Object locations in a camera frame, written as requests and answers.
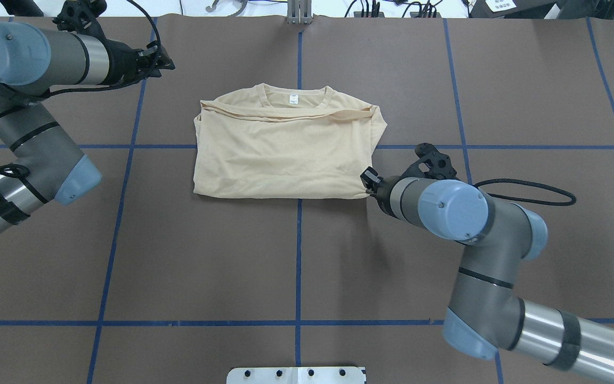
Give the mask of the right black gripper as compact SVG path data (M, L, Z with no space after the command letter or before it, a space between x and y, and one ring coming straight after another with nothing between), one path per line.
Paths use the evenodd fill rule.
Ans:
M360 175L360 180L368 195L376 199L378 207L385 214L393 214L391 206L391 194L394 186L399 182L399 177L380 177L372 167L366 168Z

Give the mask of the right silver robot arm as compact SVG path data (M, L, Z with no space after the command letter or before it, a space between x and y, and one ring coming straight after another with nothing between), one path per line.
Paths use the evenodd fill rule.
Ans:
M538 214L456 179L382 178L369 167L361 182L385 214L464 246L443 321L446 343L478 359L508 350L614 383L614 329L513 292L521 262L548 240Z

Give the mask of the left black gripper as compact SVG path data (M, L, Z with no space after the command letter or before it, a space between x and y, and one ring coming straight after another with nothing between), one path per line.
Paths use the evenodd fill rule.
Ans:
M123 42L107 42L109 73L106 85L117 86L147 77L161 77L161 70L174 70L175 64L166 49L158 43L147 44L146 49L133 49Z

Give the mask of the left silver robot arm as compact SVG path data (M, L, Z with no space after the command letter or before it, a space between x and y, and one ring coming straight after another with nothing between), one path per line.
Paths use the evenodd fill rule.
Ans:
M106 39L97 22L64 31L0 21L0 234L50 201L67 206L102 173L44 107L61 90L107 91L173 70L161 42Z

